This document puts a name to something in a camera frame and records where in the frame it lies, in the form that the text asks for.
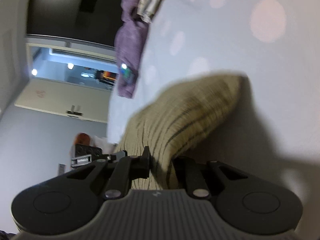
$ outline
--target purple garment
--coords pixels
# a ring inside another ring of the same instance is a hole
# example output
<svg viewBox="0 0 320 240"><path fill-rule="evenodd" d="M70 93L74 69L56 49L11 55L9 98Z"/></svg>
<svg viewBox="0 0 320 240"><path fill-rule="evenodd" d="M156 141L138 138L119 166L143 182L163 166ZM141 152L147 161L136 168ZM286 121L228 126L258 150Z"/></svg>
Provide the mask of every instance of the purple garment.
<svg viewBox="0 0 320 240"><path fill-rule="evenodd" d="M122 16L124 21L115 38L117 66L120 69L124 63L133 73L128 83L123 74L118 76L118 94L121 97L132 98L139 74L141 54L148 36L149 24L142 21L137 15L137 6L140 0L121 0Z"/></svg>

